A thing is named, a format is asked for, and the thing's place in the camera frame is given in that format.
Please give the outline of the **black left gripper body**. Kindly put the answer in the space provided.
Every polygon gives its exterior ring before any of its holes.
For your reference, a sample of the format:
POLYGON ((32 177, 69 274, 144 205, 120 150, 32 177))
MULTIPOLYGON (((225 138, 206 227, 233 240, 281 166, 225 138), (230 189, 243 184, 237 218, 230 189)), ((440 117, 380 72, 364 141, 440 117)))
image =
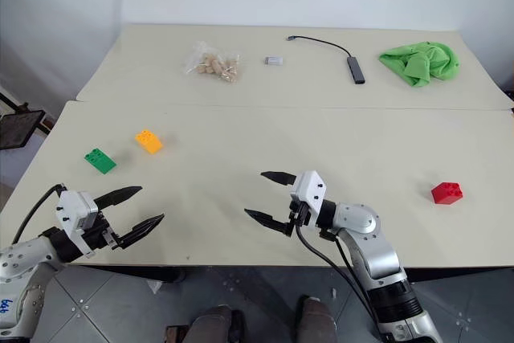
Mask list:
POLYGON ((82 256, 93 257, 97 249, 104 247, 116 249, 119 247, 118 235, 111 228, 102 212, 96 215, 89 227, 84 227, 81 231, 81 238, 87 245, 85 248, 80 248, 82 256))

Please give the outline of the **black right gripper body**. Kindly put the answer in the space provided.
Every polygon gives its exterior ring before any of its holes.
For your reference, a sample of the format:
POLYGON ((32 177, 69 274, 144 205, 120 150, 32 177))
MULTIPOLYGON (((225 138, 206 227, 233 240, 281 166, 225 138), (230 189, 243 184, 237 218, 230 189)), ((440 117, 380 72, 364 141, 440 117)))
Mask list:
POLYGON ((290 237, 296 227, 308 224, 310 220, 310 208, 306 202, 291 200, 289 205, 289 221, 286 224, 286 235, 290 237))

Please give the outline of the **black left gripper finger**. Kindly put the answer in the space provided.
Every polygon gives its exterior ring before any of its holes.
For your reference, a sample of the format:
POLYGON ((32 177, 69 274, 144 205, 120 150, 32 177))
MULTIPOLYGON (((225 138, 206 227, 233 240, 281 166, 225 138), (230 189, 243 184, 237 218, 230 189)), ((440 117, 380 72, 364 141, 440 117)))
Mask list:
POLYGON ((109 206, 116 206, 128 199, 134 194, 142 190, 141 186, 128 186, 112 192, 106 193, 98 198, 94 199, 98 210, 103 210, 109 206))
POLYGON ((160 222, 164 219, 164 214, 159 214, 152 218, 148 218, 145 221, 138 223, 132 228, 132 230, 121 237, 116 237, 116 248, 120 247, 126 249, 139 240, 146 237, 153 229, 155 229, 160 222))

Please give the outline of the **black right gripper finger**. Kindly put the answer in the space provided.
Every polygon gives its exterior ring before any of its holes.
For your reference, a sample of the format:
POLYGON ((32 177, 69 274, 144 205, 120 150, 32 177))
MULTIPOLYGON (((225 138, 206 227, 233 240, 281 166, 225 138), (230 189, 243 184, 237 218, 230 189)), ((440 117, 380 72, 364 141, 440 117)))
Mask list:
POLYGON ((251 210, 245 208, 244 211, 253 218, 257 223, 262 226, 269 228, 273 231, 278 231, 281 234, 286 236, 292 235, 292 224, 291 223, 283 223, 277 220, 274 220, 273 217, 269 214, 265 214, 263 212, 257 210, 251 210))
POLYGON ((296 181, 296 175, 287 172, 265 171, 260 175, 283 186, 293 186, 296 181))

